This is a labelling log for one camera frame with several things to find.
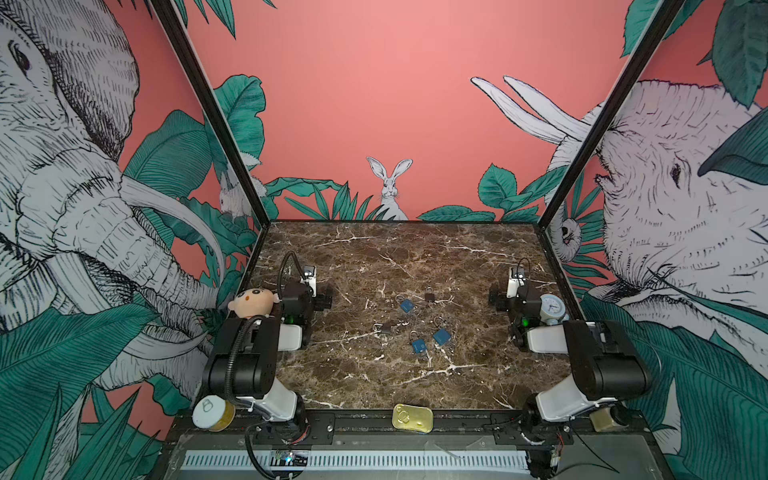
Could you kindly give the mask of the large blue padlock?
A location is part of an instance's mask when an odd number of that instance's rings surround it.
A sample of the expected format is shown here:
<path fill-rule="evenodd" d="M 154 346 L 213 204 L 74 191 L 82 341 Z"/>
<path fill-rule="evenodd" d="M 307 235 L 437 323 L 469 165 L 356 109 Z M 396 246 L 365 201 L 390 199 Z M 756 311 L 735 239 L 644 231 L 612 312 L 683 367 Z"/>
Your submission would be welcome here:
<path fill-rule="evenodd" d="M 435 332 L 432 335 L 434 342 L 438 346 L 443 346 L 448 343 L 452 336 L 447 329 L 447 323 L 443 319 L 438 318 L 433 322 L 433 324 L 435 326 Z"/>

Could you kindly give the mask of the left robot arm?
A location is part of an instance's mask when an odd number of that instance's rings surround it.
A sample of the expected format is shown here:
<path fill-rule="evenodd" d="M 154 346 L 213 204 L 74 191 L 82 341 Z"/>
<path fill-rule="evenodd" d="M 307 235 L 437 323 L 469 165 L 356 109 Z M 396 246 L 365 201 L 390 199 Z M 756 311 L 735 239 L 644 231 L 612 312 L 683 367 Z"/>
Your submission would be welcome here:
<path fill-rule="evenodd" d="M 259 416 L 287 444 L 306 437 L 304 401 L 277 378 L 278 354 L 306 348 L 314 313 L 332 302 L 331 286 L 319 291 L 303 282 L 288 283 L 281 294 L 266 288 L 237 294 L 204 368 L 194 425 L 222 431 L 241 409 Z"/>

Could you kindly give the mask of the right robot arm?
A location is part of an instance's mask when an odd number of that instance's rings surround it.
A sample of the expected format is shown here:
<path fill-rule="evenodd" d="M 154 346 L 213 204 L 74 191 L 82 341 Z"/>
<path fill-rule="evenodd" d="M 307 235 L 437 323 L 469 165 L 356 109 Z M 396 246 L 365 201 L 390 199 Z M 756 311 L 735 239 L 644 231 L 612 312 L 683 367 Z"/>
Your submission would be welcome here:
<path fill-rule="evenodd" d="M 519 421 L 523 432 L 537 435 L 651 389 L 650 370 L 621 324 L 572 319 L 560 297 L 540 293 L 521 277 L 505 287 L 491 285 L 488 303 L 508 316 L 510 338 L 520 350 L 568 357 L 565 379 L 527 400 Z"/>

